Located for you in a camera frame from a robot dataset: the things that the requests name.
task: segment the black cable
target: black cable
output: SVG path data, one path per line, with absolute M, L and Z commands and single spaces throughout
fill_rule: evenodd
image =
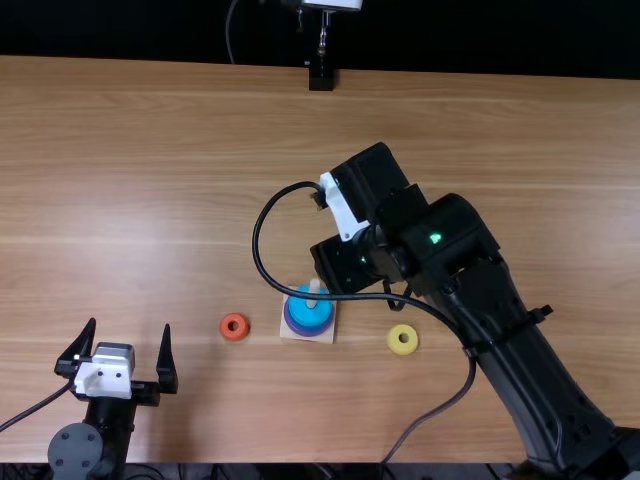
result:
M 490 463 L 485 463 L 484 464 L 485 467 L 487 467 L 487 470 L 489 470 L 489 473 L 491 474 L 491 476 L 495 479 L 495 480 L 500 480 L 500 477 L 498 476 L 498 474 L 496 473 L 496 471 L 493 469 L 493 467 L 491 466 Z
M 42 407 L 46 407 L 51 402 L 53 402 L 55 399 L 57 399 L 58 397 L 61 397 L 62 394 L 64 394 L 72 386 L 73 386 L 73 380 L 69 380 L 69 382 L 64 387 L 62 387 L 60 390 L 52 393 L 51 395 L 49 395 L 47 398 L 45 398 L 41 402 L 36 403 L 33 407 L 27 408 L 24 412 L 19 413 L 18 415 L 16 415 L 12 419 L 7 420 L 2 425 L 0 425 L 0 432 L 4 432 L 10 426 L 15 425 L 20 420 L 24 420 L 25 418 L 27 418 L 32 413 L 35 413 L 38 410 L 40 410 Z
M 382 472 L 383 476 L 386 473 L 391 480 L 396 480 L 395 474 L 391 471 L 388 465 L 382 464 Z
M 289 295 L 290 297 L 298 297 L 308 300 L 329 300 L 329 301 L 353 301 L 353 300 L 387 300 L 387 301 L 395 301 L 404 304 L 411 305 L 412 307 L 419 308 L 420 310 L 428 313 L 429 315 L 435 317 L 440 322 L 444 323 L 449 330 L 451 330 L 458 340 L 465 346 L 464 339 L 460 334 L 460 331 L 455 326 L 455 324 L 449 320 L 440 310 L 432 307 L 431 305 L 421 302 L 420 300 L 416 300 L 414 298 L 396 295 L 394 293 L 353 293 L 353 294 L 322 294 L 322 293 L 306 293 L 299 292 L 297 290 L 293 290 L 285 285 L 279 283 L 275 278 L 273 278 L 264 268 L 262 264 L 262 259 L 260 258 L 260 230 L 262 229 L 262 224 L 264 223 L 267 215 L 273 208 L 273 206 L 285 195 L 294 192 L 296 190 L 300 190 L 303 188 L 313 188 L 317 192 L 322 192 L 322 187 L 315 182 L 298 182 L 293 185 L 289 185 L 288 187 L 283 188 L 278 193 L 276 193 L 267 204 L 264 206 L 260 215 L 258 216 L 258 220 L 256 220 L 256 224 L 253 227 L 253 237 L 251 241 L 251 251 L 253 253 L 253 261 L 258 269 L 258 272 L 264 278 L 264 280 L 271 285 L 273 288 L 278 290 L 279 292 Z M 462 397 L 464 397 L 467 392 L 471 389 L 471 385 L 473 385 L 473 381 L 476 377 L 476 360 L 475 358 L 469 357 L 469 373 L 467 374 L 467 380 L 465 381 L 462 388 L 449 400 L 438 405 L 433 410 L 425 413 L 424 415 L 418 417 L 409 427 L 402 433 L 398 441 L 395 443 L 393 448 L 389 451 L 387 456 L 384 458 L 382 463 L 388 462 L 391 457 L 398 451 L 402 443 L 407 439 L 407 437 L 423 422 L 439 415 L 440 413 L 447 410 L 449 407 L 455 405 Z
M 323 465 L 321 463 L 313 463 L 312 465 L 320 470 L 326 480 L 333 480 L 334 478 L 336 478 L 335 473 L 333 473 L 326 465 Z
M 215 464 L 215 467 L 216 467 L 216 474 L 217 474 L 218 472 L 220 472 L 224 478 L 226 478 L 227 480 L 231 480 L 231 479 L 229 478 L 229 475 L 227 475 L 227 472 L 225 472 L 225 471 L 224 471 L 224 468 L 222 468 L 222 465 L 219 465 L 219 464 L 217 464 L 217 463 L 216 463 L 216 464 Z
M 229 4 L 229 10 L 227 10 L 227 18 L 224 20 L 224 39 L 227 44 L 227 54 L 229 55 L 229 63 L 236 63 L 233 58 L 233 52 L 231 51 L 231 18 L 233 17 L 233 12 L 236 9 L 236 5 L 238 5 L 239 0 L 231 0 Z
M 24 478 L 24 473 L 20 471 L 20 469 L 18 467 L 16 467 L 13 463 L 10 463 L 9 466 L 13 469 L 14 472 L 16 472 L 16 475 L 18 476 L 18 478 L 20 480 L 26 480 Z
M 156 467 L 152 467 L 151 465 L 147 465 L 146 463 L 130 463 L 129 465 L 131 465 L 132 467 L 149 469 L 152 472 L 155 472 L 160 477 L 160 480 L 164 480 L 164 475 Z
M 407 439 L 407 437 L 411 435 L 411 433 L 416 428 L 418 428 L 422 423 L 432 419 L 433 417 L 440 415 L 442 412 L 444 412 L 450 407 L 453 407 L 456 403 L 462 400 L 462 397 L 464 397 L 467 394 L 467 392 L 471 389 L 471 385 L 473 385 L 473 381 L 475 380 L 475 378 L 476 378 L 476 359 L 469 358 L 469 373 L 467 374 L 467 380 L 464 382 L 464 385 L 462 386 L 462 388 L 458 390 L 458 392 L 446 402 L 438 405 L 433 410 L 430 410 L 424 415 L 421 415 L 418 418 L 416 418 L 413 421 L 413 423 L 409 425 L 404 432 L 402 432 L 402 435 L 400 435 L 400 438 L 398 439 L 396 444 L 393 446 L 393 448 L 389 450 L 389 453 L 387 453 L 387 456 L 384 457 L 384 460 L 382 460 L 382 463 L 387 463 L 389 460 L 391 460 L 391 457 L 395 455 L 395 453 L 402 446 L 402 443 Z

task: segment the black wall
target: black wall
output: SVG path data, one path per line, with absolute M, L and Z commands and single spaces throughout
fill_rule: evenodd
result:
M 228 61 L 229 0 L 0 0 L 0 53 Z M 301 65 L 318 18 L 297 35 L 277 0 L 240 0 L 238 63 Z M 640 78 L 640 1 L 365 0 L 333 16 L 343 68 Z

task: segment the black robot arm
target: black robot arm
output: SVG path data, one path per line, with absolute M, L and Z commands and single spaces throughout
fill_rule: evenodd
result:
M 536 478 L 621 479 L 639 465 L 638 433 L 616 428 L 578 387 L 527 310 L 476 210 L 447 195 L 428 204 L 384 144 L 321 177 L 316 196 L 340 235 L 311 248 L 331 293 L 406 281 L 449 316 L 503 401 Z
M 71 392 L 76 398 L 88 402 L 83 422 L 67 425 L 49 444 L 54 480 L 120 480 L 138 405 L 157 407 L 160 394 L 178 391 L 168 324 L 156 364 L 157 382 L 132 379 L 135 355 L 131 345 L 102 342 L 91 356 L 95 329 L 92 318 L 54 368 L 56 374 L 73 382 Z

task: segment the yellow ring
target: yellow ring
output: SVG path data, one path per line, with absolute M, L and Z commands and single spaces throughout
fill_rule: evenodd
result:
M 418 332 L 409 325 L 396 325 L 387 333 L 387 345 L 396 355 L 409 355 L 418 348 Z

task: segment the wood grain surface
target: wood grain surface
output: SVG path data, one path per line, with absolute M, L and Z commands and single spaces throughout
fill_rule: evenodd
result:
M 640 426 L 640 83 L 341 73 L 326 93 L 304 69 L 0 58 L 2 420 L 62 384 L 55 359 L 89 317 L 96 341 L 135 345 L 140 379 L 169 322 L 180 391 L 138 409 L 129 461 L 379 461 L 463 383 L 460 346 L 384 302 L 340 305 L 335 345 L 283 344 L 250 235 L 282 186 L 384 141 L 429 199 L 478 208 L 527 305 L 554 307 L 542 330 L 570 372 Z M 265 263 L 307 281 L 308 248 L 334 234 L 292 195 L 265 226 Z M 229 345 L 218 322 L 234 311 L 252 330 Z M 408 357 L 385 345 L 399 322 L 420 335 Z M 395 460 L 521 460 L 478 377 Z M 0 461 L 45 461 L 85 408 L 67 394 L 0 434 Z

